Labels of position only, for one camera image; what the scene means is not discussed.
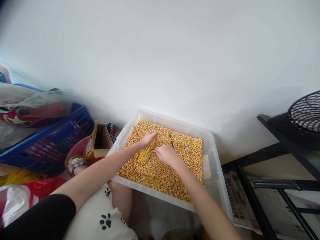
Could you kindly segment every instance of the star print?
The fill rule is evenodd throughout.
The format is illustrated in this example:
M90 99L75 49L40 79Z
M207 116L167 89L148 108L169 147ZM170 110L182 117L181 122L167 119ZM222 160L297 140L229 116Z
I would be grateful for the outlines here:
M13 124L13 125L17 125L17 124L24 125L25 122L28 122L28 121L20 120L17 115L15 115L14 118L8 118L7 116L8 115L4 115L4 119L6 120L6 122Z

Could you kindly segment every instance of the white pants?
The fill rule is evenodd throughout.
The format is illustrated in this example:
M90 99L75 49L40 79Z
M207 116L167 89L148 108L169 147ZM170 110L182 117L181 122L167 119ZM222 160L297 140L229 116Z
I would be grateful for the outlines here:
M76 213L64 239L138 240L138 237L128 228L118 208L112 207L112 194L108 184L105 184L89 197Z

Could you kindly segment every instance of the fan grille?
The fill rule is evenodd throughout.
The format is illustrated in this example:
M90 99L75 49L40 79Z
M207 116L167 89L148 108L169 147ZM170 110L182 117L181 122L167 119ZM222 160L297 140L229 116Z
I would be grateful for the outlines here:
M320 136L320 91L296 101L288 113L291 123L300 130Z

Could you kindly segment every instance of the white wall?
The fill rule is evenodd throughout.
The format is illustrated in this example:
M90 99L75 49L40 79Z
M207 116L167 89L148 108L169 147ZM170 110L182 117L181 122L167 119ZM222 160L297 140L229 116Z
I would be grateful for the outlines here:
M7 1L0 57L119 127L145 108L215 133L222 161L275 143L255 118L320 89L320 1Z

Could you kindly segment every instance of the cardboard box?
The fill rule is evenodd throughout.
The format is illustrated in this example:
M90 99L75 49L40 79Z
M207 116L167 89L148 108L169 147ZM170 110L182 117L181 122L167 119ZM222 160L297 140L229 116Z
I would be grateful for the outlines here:
M98 161L97 158L104 158L112 147L113 143L105 124L94 123L94 129L84 149L84 157L87 164L91 165Z

